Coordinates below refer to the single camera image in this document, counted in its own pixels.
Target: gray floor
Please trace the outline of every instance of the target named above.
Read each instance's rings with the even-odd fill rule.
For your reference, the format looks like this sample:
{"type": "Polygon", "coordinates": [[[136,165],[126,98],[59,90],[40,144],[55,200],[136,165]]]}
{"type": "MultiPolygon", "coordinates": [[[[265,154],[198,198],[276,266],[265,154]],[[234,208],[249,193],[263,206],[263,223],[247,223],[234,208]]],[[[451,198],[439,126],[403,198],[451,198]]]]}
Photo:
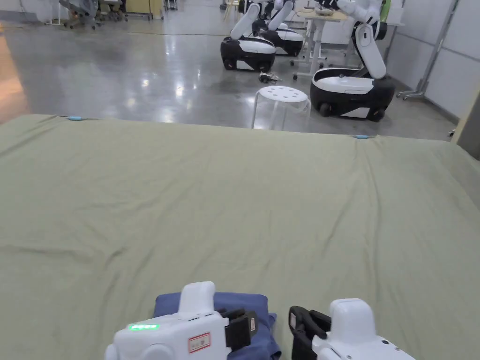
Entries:
{"type": "MultiPolygon", "coordinates": [[[[226,71],[223,21],[216,0],[178,0],[163,21],[130,17],[95,31],[4,24],[0,36],[0,122],[28,113],[248,127],[258,74],[226,71]]],[[[292,80],[289,58],[277,57],[278,84],[306,93],[309,78],[292,80]]],[[[267,127],[269,106],[258,127],[267,127]]],[[[322,118],[308,126],[289,118],[286,130],[445,139],[454,125],[423,102],[394,99],[380,123],[322,118]]]]}

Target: chair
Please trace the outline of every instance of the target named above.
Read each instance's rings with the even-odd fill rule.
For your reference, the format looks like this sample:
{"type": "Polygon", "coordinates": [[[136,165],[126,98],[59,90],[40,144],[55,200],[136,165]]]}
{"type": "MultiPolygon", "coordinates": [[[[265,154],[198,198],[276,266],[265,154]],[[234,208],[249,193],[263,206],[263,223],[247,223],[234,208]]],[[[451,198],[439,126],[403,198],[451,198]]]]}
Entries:
{"type": "Polygon", "coordinates": [[[238,14],[238,7],[239,7],[239,0],[230,0],[227,3],[227,10],[225,11],[225,16],[223,17],[223,21],[228,19],[228,16],[230,15],[230,9],[233,7],[233,10],[235,12],[235,21],[237,21],[237,14],[238,14]]]}
{"type": "Polygon", "coordinates": [[[70,20],[63,25],[73,29],[77,25],[90,26],[96,29],[102,23],[95,20],[98,9],[97,0],[59,0],[61,6],[67,8],[70,12],[70,20]]]}
{"type": "Polygon", "coordinates": [[[165,8],[165,11],[178,10],[177,0],[163,0],[163,7],[165,8]]]}
{"type": "Polygon", "coordinates": [[[294,114],[304,114],[306,123],[305,126],[308,127],[310,120],[310,111],[312,105],[308,99],[308,95],[303,93],[300,90],[294,89],[293,87],[287,86],[267,86],[261,88],[257,91],[255,95],[255,102],[253,104],[253,117],[252,117],[252,126],[255,127],[255,116],[257,114],[257,103],[258,97],[262,96],[268,100],[275,101],[274,109],[271,115],[270,130],[273,130],[275,127],[276,119],[279,117],[277,115],[278,104],[283,105],[283,118],[282,120],[282,130],[285,127],[285,120],[287,118],[287,110],[291,110],[294,114]]]}
{"type": "Polygon", "coordinates": [[[128,15],[120,10],[121,0],[99,0],[100,20],[128,21],[128,15]]]}

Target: white stool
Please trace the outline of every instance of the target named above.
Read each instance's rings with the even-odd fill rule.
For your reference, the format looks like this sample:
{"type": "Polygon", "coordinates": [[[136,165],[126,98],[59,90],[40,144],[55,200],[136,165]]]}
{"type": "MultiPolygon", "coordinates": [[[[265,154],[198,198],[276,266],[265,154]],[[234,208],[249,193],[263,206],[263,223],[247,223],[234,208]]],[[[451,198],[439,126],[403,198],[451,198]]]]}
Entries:
{"type": "Polygon", "coordinates": [[[307,94],[303,93],[300,90],[294,89],[293,87],[287,86],[267,86],[257,91],[255,95],[255,103],[253,104],[253,118],[252,118],[252,129],[255,125],[255,115],[257,113],[257,102],[258,96],[261,95],[266,99],[275,101],[273,108],[273,113],[271,116],[271,125],[270,130],[273,130],[276,120],[276,111],[278,108],[278,103],[284,104],[283,110],[283,121],[282,121],[282,130],[285,127],[285,118],[287,117],[287,108],[290,108],[295,113],[305,113],[307,117],[306,126],[310,120],[310,111],[312,104],[308,99],[307,94]]]}

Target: cable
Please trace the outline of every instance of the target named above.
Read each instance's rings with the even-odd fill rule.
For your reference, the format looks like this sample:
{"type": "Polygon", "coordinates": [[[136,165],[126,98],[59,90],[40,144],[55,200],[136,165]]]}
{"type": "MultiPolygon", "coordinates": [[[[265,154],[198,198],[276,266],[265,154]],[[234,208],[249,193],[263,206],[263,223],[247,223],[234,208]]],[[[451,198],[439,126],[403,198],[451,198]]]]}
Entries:
{"type": "Polygon", "coordinates": [[[25,11],[24,4],[22,3],[22,0],[18,0],[18,3],[20,4],[20,10],[22,10],[22,14],[25,17],[25,20],[28,22],[27,12],[25,11]]]}
{"type": "Polygon", "coordinates": [[[261,72],[258,76],[258,80],[263,84],[273,84],[275,85],[277,81],[282,81],[278,76],[276,76],[273,72],[261,72]]]}
{"type": "MultiPolygon", "coordinates": [[[[68,29],[59,29],[61,31],[70,31],[68,29]]],[[[97,34],[97,35],[103,35],[102,33],[95,33],[92,32],[92,34],[97,34]]],[[[226,37],[228,35],[225,34],[162,34],[162,33],[151,33],[151,32],[143,32],[143,31],[128,31],[124,34],[146,34],[146,35],[162,35],[162,36],[223,36],[226,37]]]]}
{"type": "Polygon", "coordinates": [[[295,11],[295,15],[298,16],[300,12],[302,12],[302,13],[304,13],[304,14],[308,14],[308,13],[311,13],[311,12],[314,12],[314,11],[315,11],[315,9],[310,10],[310,11],[295,11]]]}

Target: table leg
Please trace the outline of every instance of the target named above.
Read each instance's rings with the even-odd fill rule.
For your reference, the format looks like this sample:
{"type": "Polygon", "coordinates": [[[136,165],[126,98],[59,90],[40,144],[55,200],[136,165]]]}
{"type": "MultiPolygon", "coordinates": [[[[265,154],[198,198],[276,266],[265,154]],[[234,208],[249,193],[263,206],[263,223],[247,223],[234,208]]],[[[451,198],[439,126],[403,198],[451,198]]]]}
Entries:
{"type": "Polygon", "coordinates": [[[312,103],[307,99],[307,123],[306,123],[306,132],[308,132],[308,127],[310,126],[310,115],[312,111],[312,103]]]}
{"type": "Polygon", "coordinates": [[[287,118],[287,106],[288,104],[284,104],[283,108],[283,121],[282,121],[282,131],[285,128],[285,119],[287,118]]]}
{"type": "Polygon", "coordinates": [[[347,53],[345,54],[345,62],[344,62],[345,66],[347,66],[350,63],[350,59],[353,54],[353,48],[354,48],[353,40],[350,39],[350,41],[348,42],[347,53]]]}
{"type": "Polygon", "coordinates": [[[313,49],[313,59],[310,66],[310,72],[299,72],[297,76],[313,76],[318,70],[318,64],[320,62],[321,51],[322,51],[322,32],[325,26],[325,20],[314,21],[315,24],[315,33],[313,35],[313,40],[315,42],[315,47],[313,49]]]}
{"type": "Polygon", "coordinates": [[[310,24],[310,33],[308,35],[308,46],[307,46],[307,54],[305,55],[305,59],[307,61],[310,61],[310,54],[312,53],[313,49],[313,37],[315,36],[315,29],[317,28],[317,25],[315,24],[315,21],[311,20],[310,24]]]}
{"type": "Polygon", "coordinates": [[[276,109],[278,108],[278,101],[275,102],[275,105],[273,106],[273,112],[272,112],[272,123],[270,125],[270,130],[273,130],[275,127],[275,115],[276,115],[276,109]]]}
{"type": "Polygon", "coordinates": [[[255,115],[257,114],[257,103],[258,103],[258,95],[259,94],[260,94],[260,92],[257,91],[257,93],[255,94],[255,101],[253,103],[253,117],[252,117],[252,125],[251,125],[252,129],[255,126],[255,115]]]}

